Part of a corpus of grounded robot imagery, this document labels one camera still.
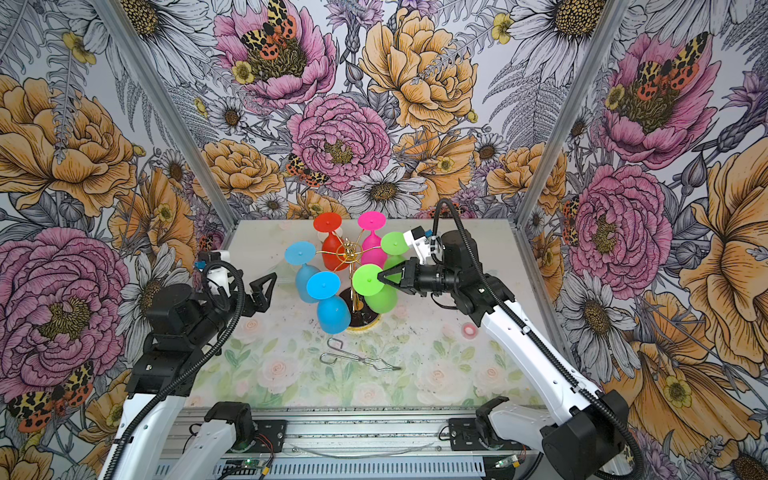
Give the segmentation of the green wine glass front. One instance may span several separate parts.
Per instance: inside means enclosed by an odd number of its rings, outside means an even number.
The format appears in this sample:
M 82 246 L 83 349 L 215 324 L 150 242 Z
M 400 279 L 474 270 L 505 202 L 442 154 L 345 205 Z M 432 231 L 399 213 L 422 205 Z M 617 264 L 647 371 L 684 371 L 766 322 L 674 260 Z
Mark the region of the green wine glass front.
M 368 307 L 375 313 L 385 314 L 397 306 L 397 291 L 384 287 L 377 279 L 383 269 L 377 265 L 362 265 L 353 274 L 352 288 L 364 297 Z

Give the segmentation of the green wine glass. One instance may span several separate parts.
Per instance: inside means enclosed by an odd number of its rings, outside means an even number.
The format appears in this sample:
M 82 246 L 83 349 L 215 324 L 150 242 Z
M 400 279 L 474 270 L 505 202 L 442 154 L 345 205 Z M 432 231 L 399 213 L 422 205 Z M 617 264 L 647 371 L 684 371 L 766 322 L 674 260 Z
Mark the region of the green wine glass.
M 406 261 L 405 254 L 408 252 L 409 246 L 402 232 L 387 233 L 382 238 L 381 247 L 387 254 L 383 265 L 384 270 L 389 270 Z
M 397 306 L 397 291 L 384 287 L 377 279 L 383 269 L 377 265 L 362 265 L 353 274 L 352 288 L 364 297 L 368 307 L 375 313 L 385 314 Z

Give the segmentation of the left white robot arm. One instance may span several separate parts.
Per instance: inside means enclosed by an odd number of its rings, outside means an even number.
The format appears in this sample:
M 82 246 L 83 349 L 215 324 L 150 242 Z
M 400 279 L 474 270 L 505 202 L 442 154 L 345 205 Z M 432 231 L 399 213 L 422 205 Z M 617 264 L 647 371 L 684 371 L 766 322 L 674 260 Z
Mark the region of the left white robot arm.
M 154 479 L 178 415 L 198 372 L 221 352 L 242 314 L 266 312 L 277 280 L 267 274 L 243 285 L 223 269 L 211 275 L 218 294 L 208 297 L 187 284 L 161 290 L 146 313 L 152 332 L 133 368 L 116 437 L 100 473 L 102 479 Z M 204 415 L 198 431 L 167 479 L 225 479 L 267 476 L 283 450 L 287 423 L 254 419 L 247 403 L 220 401 Z

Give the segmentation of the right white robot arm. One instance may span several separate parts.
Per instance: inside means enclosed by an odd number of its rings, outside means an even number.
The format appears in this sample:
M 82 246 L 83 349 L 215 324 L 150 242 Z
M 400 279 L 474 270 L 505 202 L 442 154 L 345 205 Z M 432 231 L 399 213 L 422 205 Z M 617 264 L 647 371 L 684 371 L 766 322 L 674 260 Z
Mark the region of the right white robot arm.
M 474 238 L 454 204 L 436 205 L 433 229 L 417 227 L 405 238 L 415 256 L 377 278 L 408 295 L 452 298 L 451 309 L 469 317 L 515 361 L 541 397 L 544 411 L 495 397 L 475 411 L 481 444 L 517 443 L 540 452 L 563 479 L 611 479 L 608 464 L 630 451 L 627 479 L 641 479 L 646 462 L 628 427 L 628 404 L 604 393 L 543 337 L 512 291 L 485 272 Z

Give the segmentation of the pink wine glass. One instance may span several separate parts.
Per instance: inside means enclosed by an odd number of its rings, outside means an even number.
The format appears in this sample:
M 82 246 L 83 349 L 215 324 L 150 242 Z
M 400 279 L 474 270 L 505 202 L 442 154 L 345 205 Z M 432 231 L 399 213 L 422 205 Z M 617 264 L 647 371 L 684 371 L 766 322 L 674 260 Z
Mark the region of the pink wine glass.
M 372 264 L 381 268 L 384 267 L 388 255 L 381 247 L 382 238 L 377 232 L 386 225 L 386 222 L 386 216 L 377 211 L 363 213 L 358 218 L 358 226 L 362 232 L 367 233 L 367 236 L 363 239 L 361 244 L 362 265 Z

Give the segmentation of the blue wine glass rear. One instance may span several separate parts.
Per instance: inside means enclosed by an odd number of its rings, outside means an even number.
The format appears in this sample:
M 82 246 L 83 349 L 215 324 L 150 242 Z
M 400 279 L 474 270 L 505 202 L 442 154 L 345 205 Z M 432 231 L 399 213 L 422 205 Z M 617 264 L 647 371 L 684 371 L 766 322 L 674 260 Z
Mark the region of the blue wine glass rear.
M 284 254 L 284 259 L 289 265 L 299 268 L 295 275 L 295 286 L 300 299 L 308 304 L 318 302 L 309 294 L 307 289 L 311 277 L 320 272 L 317 267 L 310 264 L 316 253 L 316 247 L 312 243 L 299 241 L 289 246 Z

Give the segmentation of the blue wine glass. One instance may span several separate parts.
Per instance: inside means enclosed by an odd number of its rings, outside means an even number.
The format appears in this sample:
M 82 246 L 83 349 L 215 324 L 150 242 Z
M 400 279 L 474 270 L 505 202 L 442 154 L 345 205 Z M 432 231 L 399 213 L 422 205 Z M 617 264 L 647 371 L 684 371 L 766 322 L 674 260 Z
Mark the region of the blue wine glass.
M 316 253 L 316 247 L 312 243 L 299 241 L 289 246 L 284 254 L 284 259 L 289 265 L 299 268 L 295 275 L 295 286 L 300 299 L 308 304 L 318 302 L 309 294 L 307 289 L 311 277 L 320 272 L 317 267 L 310 264 Z
M 345 301 L 338 295 L 341 279 L 333 272 L 318 272 L 307 282 L 307 293 L 317 303 L 317 318 L 321 329 L 336 335 L 346 330 L 351 323 L 351 313 Z

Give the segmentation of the red wine glass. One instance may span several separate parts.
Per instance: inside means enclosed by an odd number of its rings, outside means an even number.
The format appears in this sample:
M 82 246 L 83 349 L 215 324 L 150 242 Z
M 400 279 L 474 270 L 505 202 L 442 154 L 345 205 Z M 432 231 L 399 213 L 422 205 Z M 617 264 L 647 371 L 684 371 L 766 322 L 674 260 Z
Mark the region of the red wine glass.
M 342 217 L 333 212 L 318 215 L 313 221 L 314 229 L 323 236 L 321 257 L 328 271 L 340 272 L 347 268 L 344 242 L 336 233 L 342 226 Z

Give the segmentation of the blue wine glass front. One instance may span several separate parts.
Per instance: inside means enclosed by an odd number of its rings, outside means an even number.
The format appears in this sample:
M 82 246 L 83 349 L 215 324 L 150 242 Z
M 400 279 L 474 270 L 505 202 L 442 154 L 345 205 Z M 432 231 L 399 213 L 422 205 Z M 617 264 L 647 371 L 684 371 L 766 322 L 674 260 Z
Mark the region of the blue wine glass front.
M 341 279 L 333 272 L 318 272 L 307 282 L 307 293 L 317 303 L 317 318 L 321 329 L 336 335 L 346 330 L 351 323 L 351 313 L 345 301 L 338 295 Z

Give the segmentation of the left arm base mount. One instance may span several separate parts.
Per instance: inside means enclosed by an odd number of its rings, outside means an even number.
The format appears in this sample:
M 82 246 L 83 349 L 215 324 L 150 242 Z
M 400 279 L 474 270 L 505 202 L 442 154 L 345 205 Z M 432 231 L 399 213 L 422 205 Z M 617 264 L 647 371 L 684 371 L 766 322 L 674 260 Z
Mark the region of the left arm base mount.
M 281 453 L 288 422 L 285 420 L 256 419 L 235 424 L 236 440 L 231 453 Z

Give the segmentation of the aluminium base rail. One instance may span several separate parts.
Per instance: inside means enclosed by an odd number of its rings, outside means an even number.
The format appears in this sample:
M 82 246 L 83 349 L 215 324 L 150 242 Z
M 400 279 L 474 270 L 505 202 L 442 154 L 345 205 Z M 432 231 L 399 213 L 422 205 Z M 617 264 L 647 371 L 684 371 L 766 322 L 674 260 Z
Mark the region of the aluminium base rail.
M 174 423 L 154 479 L 171 465 L 204 417 L 185 408 Z M 412 410 L 312 408 L 255 410 L 254 419 L 288 422 L 283 451 L 263 479 L 555 479 L 538 451 L 504 442 L 495 451 L 452 451 L 449 418 L 474 418 L 472 407 Z

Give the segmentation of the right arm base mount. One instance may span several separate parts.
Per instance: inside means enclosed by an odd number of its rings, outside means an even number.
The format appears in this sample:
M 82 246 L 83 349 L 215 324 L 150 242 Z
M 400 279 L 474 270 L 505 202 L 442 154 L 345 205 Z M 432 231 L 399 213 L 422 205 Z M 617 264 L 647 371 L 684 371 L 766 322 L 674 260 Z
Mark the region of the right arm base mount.
M 495 451 L 503 446 L 500 440 L 494 440 L 490 434 L 482 433 L 474 418 L 449 418 L 447 426 L 448 442 L 452 451 Z

